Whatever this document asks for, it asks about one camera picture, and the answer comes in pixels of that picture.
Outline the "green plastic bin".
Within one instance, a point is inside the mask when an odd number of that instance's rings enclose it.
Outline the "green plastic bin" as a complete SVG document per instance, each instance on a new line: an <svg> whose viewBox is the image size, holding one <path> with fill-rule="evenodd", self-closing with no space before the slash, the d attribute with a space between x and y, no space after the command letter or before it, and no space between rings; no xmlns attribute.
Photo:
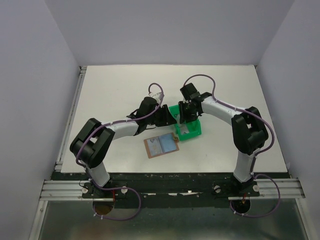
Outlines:
<svg viewBox="0 0 320 240"><path fill-rule="evenodd" d="M174 129L180 141L187 141L196 138L202 134L201 122L199 119L188 123L180 123L179 106L173 105L170 106L168 109L177 122L174 125Z"/></svg>

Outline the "silver VIP credit card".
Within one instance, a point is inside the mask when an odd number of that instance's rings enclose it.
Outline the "silver VIP credit card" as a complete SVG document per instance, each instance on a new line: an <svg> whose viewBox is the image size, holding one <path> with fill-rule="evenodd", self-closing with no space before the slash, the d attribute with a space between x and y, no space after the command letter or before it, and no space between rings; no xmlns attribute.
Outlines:
<svg viewBox="0 0 320 240"><path fill-rule="evenodd" d="M146 142L151 157L160 155L162 153L162 147L158 137L147 139Z"/></svg>

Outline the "tan leather card holder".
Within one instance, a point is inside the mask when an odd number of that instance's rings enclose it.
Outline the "tan leather card holder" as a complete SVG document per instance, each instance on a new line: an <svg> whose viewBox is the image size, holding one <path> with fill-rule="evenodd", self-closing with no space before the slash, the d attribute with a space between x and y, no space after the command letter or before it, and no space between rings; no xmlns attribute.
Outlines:
<svg viewBox="0 0 320 240"><path fill-rule="evenodd" d="M161 144L162 153L152 157L152 156L150 156L150 152L149 152L148 145L147 145L147 140L151 139L151 138L156 138L156 137L158 137L159 142ZM178 146L179 139L174 135L173 132L166 133L166 134L159 135L159 136L154 136L151 138L147 138L143 141L145 149L146 149L146 153L147 153L147 156L149 159L163 156L166 154L170 154L173 152L177 152L180 150L179 146Z"/></svg>

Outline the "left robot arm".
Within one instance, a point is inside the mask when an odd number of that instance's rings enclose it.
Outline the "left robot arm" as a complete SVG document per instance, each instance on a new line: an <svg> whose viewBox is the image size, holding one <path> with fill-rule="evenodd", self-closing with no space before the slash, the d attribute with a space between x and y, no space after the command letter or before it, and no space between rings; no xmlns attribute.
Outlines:
<svg viewBox="0 0 320 240"><path fill-rule="evenodd" d="M103 160L112 141L137 136L147 126L166 127L176 123L166 104L160 105L155 98L147 96L125 119L103 124L90 118L71 142L69 150L75 156L76 164L83 167L95 183L93 191L104 198L110 194L111 185Z"/></svg>

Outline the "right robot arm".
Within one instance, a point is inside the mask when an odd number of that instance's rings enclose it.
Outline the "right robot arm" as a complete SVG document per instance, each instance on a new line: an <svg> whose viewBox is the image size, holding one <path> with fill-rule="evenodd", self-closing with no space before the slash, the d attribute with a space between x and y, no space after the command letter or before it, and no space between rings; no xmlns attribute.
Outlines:
<svg viewBox="0 0 320 240"><path fill-rule="evenodd" d="M183 101L178 102L179 123L194 122L202 114L214 116L232 128L233 143L238 150L230 191L241 196L248 190L255 154L269 138L265 123L256 107L239 108L216 99L211 93L199 93L192 83L184 85L180 92Z"/></svg>

